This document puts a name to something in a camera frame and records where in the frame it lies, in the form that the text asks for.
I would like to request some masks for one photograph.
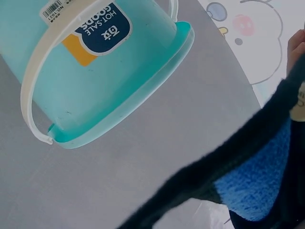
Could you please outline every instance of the label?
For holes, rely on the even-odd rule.
[[[51,0],[40,11],[40,17],[51,25],[74,0]]]
[[[298,102],[290,112],[290,117],[294,121],[305,122],[305,83],[300,87]]]
[[[74,0],[52,0],[41,12],[48,24],[57,20]],[[98,56],[111,53],[132,33],[132,23],[116,3],[97,10],[82,26],[69,35],[62,44],[82,66],[88,66]]]

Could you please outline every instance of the white plastic handle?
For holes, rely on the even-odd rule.
[[[96,13],[96,9],[102,9],[114,0],[74,0],[61,16],[55,20],[44,33],[29,60],[23,77],[20,103],[24,121],[34,136],[42,142],[52,145],[53,139],[39,131],[33,120],[32,99],[35,84],[52,49],[73,33],[85,21]],[[169,0],[169,15],[177,22],[179,0]]]
[[[179,12],[179,0],[169,0],[169,15],[171,16],[174,22],[178,21],[178,12]]]

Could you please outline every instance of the gray surface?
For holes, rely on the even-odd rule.
[[[20,112],[20,84],[0,60],[2,229],[113,229],[179,167],[222,143],[259,108],[237,60],[200,4],[181,1],[195,44],[174,75],[138,110],[76,150],[36,140]],[[34,108],[35,121],[49,121]],[[210,227],[191,200],[161,229]]]

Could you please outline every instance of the finger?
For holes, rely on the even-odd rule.
[[[305,53],[305,42],[301,42],[292,52],[293,58],[299,59]]]
[[[287,74],[289,74],[294,64],[304,53],[305,53],[305,42],[302,42],[288,56]]]
[[[291,53],[302,42],[305,42],[305,30],[299,30],[288,41],[288,53]]]

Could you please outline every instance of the pink cheek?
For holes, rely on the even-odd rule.
[[[255,32],[252,19],[245,15],[237,15],[233,19],[233,27],[243,36],[252,36]]]

